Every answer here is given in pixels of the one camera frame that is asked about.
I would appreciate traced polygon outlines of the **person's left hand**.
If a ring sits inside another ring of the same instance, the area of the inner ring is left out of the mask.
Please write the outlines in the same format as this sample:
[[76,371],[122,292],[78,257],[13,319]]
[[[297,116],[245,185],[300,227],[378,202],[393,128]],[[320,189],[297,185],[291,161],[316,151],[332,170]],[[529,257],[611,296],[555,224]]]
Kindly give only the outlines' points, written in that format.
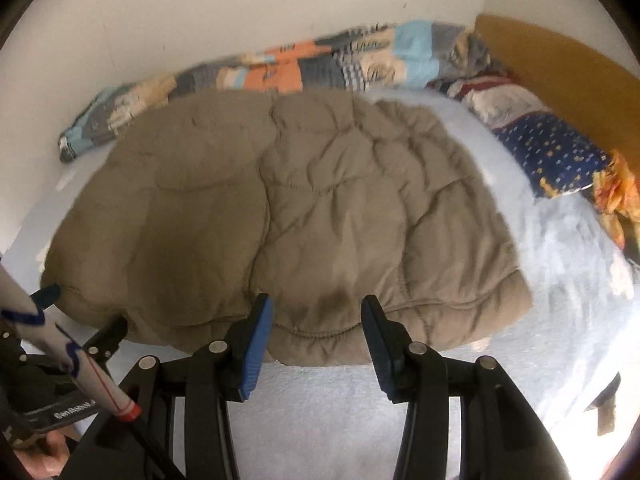
[[62,474],[76,445],[74,439],[54,430],[14,454],[33,479],[53,479]]

